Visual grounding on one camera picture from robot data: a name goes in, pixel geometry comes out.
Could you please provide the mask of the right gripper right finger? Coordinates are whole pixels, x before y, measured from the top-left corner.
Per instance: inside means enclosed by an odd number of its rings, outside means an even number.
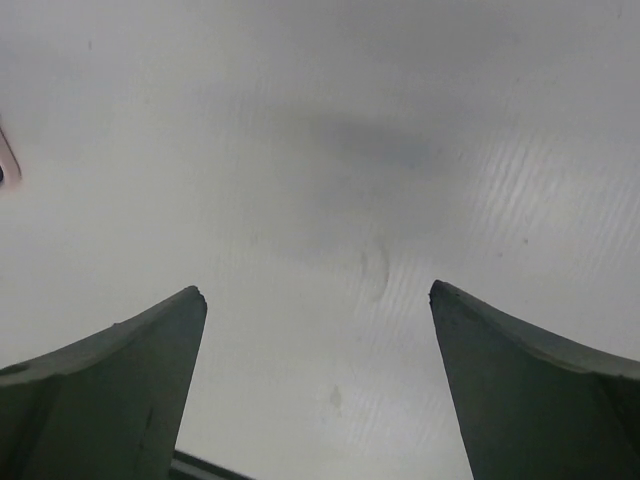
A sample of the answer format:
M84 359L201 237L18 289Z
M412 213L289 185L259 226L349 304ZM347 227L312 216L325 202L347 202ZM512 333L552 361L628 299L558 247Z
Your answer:
M430 307L476 479L636 479L639 364L437 280Z

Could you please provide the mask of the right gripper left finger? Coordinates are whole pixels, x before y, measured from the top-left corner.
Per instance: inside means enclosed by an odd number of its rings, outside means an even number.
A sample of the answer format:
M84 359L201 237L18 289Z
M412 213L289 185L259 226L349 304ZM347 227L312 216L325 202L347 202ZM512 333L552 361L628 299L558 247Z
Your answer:
M207 315L189 286L1 370L4 479L165 479Z

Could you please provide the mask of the pink case phone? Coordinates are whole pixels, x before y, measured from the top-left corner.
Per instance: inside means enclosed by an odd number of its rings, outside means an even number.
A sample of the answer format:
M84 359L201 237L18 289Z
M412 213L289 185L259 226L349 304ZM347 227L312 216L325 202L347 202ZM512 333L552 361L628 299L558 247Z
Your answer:
M0 130L0 168L2 188L13 187L21 181L20 165L3 130Z

